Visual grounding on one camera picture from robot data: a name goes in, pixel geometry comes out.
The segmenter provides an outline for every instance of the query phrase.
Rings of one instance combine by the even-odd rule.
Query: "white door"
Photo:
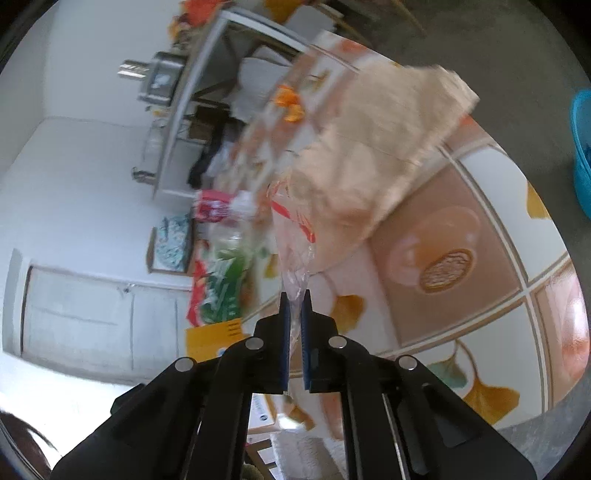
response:
[[[188,303],[187,291],[33,267],[22,356],[80,377],[150,380],[184,354]]]

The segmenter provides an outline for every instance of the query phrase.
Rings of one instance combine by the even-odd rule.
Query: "patterned tablecloth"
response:
[[[305,118],[286,122],[268,102],[216,186],[255,192],[264,214],[269,183],[338,115],[370,61],[391,60],[321,35],[282,81],[299,92]],[[281,288],[270,215],[258,220],[250,332],[276,311]],[[551,409],[587,365],[583,296],[560,234],[519,168],[470,117],[365,244],[309,288],[314,309],[341,333],[384,357],[416,355],[496,428]],[[291,376],[301,376],[298,365]]]

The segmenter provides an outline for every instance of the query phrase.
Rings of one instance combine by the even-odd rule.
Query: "blue plastic bucket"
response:
[[[570,110],[570,127],[574,147],[574,191],[581,208],[591,219],[591,90],[583,90],[574,97]]]

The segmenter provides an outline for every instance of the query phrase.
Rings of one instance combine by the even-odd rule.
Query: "gray floor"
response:
[[[591,306],[591,220],[572,187],[569,125],[574,94],[591,84],[550,21],[527,0],[407,0],[422,37],[394,8],[381,20],[350,21],[374,50],[402,63],[455,70],[480,96],[473,117],[539,192],[562,234]],[[542,478],[561,458],[591,408],[591,370],[547,414],[503,434]]]

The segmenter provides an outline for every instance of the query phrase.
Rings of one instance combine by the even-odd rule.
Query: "silver screw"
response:
[[[188,372],[189,370],[191,370],[193,368],[193,360],[191,360],[188,357],[183,357],[183,358],[179,358],[175,363],[174,363],[174,367],[177,369],[177,371],[179,372]]]
[[[329,338],[329,345],[332,348],[343,348],[347,345],[347,339],[345,337],[341,337],[340,335],[335,335],[334,337]]]
[[[414,370],[417,367],[417,360],[410,355],[404,355],[398,359],[398,365],[405,370]]]
[[[250,337],[246,341],[246,348],[248,348],[249,350],[259,350],[262,348],[264,344],[265,342],[262,341],[262,338]]]

